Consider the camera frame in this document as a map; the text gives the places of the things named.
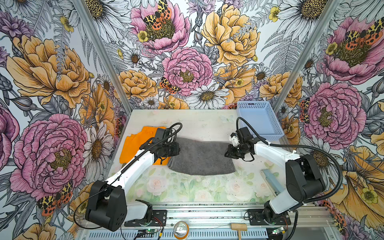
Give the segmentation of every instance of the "table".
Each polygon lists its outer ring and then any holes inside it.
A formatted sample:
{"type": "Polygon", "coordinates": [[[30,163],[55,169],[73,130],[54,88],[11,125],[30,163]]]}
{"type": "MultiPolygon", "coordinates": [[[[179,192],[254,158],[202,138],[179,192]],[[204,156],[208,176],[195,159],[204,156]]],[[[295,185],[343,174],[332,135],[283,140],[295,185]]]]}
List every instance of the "table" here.
{"type": "MultiPolygon", "coordinates": [[[[143,126],[165,126],[181,122],[178,137],[199,141],[228,142],[236,130],[236,110],[133,110],[122,142],[116,150],[109,171],[112,176],[120,170],[119,158],[124,140],[137,134],[143,126]]],[[[170,170],[167,166],[149,167],[129,190],[127,202],[141,199],[155,202],[266,202],[273,195],[260,170],[269,168],[285,186],[285,172],[265,158],[255,156],[255,161],[233,159],[236,172],[215,176],[192,176],[170,170]]]]}

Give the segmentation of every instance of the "wooden mallet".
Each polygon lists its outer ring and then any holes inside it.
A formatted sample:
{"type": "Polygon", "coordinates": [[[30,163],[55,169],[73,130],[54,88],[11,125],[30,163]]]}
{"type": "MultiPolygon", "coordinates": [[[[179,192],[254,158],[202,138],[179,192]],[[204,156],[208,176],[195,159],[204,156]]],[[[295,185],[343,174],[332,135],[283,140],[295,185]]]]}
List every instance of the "wooden mallet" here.
{"type": "Polygon", "coordinates": [[[239,240],[241,240],[241,231],[247,231],[247,225],[245,223],[231,223],[231,229],[237,230],[239,240]]]}

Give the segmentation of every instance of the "butterfly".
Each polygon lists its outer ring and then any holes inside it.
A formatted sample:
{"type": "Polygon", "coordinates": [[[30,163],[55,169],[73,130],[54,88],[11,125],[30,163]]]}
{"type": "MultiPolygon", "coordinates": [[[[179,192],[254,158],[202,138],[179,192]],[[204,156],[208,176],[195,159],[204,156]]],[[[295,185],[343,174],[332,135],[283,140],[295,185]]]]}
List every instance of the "butterfly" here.
{"type": "Polygon", "coordinates": [[[166,79],[165,77],[162,77],[160,81],[161,81],[161,82],[159,83],[159,86],[160,86],[161,88],[165,88],[165,90],[166,90],[167,92],[169,92],[170,94],[175,94],[175,93],[177,93],[177,92],[179,92],[179,91],[181,90],[181,89],[180,89],[179,87],[177,87],[177,86],[172,86],[172,85],[169,83],[168,79],[166,79]]]}
{"type": "Polygon", "coordinates": [[[160,30],[166,20],[171,19],[172,10],[168,7],[167,0],[159,0],[155,15],[146,16],[143,21],[147,26],[151,26],[153,30],[160,30]]]}
{"type": "Polygon", "coordinates": [[[300,121],[302,121],[303,123],[310,122],[310,117],[307,111],[309,105],[310,105],[310,98],[306,98],[300,103],[300,108],[301,108],[300,121]]]}
{"type": "Polygon", "coordinates": [[[361,33],[355,30],[346,32],[345,48],[352,51],[357,47],[362,48],[364,45],[373,45],[383,36],[383,32],[381,31],[383,28],[384,17],[377,20],[367,30],[361,31],[361,33]]]}
{"type": "Polygon", "coordinates": [[[63,189],[56,195],[45,196],[37,201],[37,206],[41,208],[41,215],[48,217],[54,213],[56,208],[60,208],[62,204],[69,203],[73,196],[73,182],[68,182],[63,189]]]}

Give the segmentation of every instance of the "floral table mat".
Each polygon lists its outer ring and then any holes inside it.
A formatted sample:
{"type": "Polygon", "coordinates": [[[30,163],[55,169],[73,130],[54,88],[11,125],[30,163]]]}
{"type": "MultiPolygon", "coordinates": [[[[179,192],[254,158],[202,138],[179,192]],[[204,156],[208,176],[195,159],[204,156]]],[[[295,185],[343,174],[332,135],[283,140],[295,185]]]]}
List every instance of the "floral table mat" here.
{"type": "Polygon", "coordinates": [[[266,168],[285,186],[285,172],[270,161],[233,162],[236,172],[214,176],[193,176],[152,165],[131,187],[127,202],[266,202],[273,198],[260,174],[266,168]]]}

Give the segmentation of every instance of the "light blue storage bin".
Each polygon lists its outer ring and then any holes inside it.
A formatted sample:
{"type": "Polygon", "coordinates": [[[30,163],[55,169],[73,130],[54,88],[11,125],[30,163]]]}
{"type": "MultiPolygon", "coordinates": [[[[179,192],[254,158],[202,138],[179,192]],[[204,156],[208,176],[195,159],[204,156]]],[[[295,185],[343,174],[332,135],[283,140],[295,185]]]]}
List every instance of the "light blue storage bin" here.
{"type": "MultiPolygon", "coordinates": [[[[284,135],[268,101],[238,101],[237,115],[244,118],[260,136],[265,137],[270,142],[277,141],[284,135]]],[[[243,121],[239,120],[239,128],[246,126],[243,121]]]]}

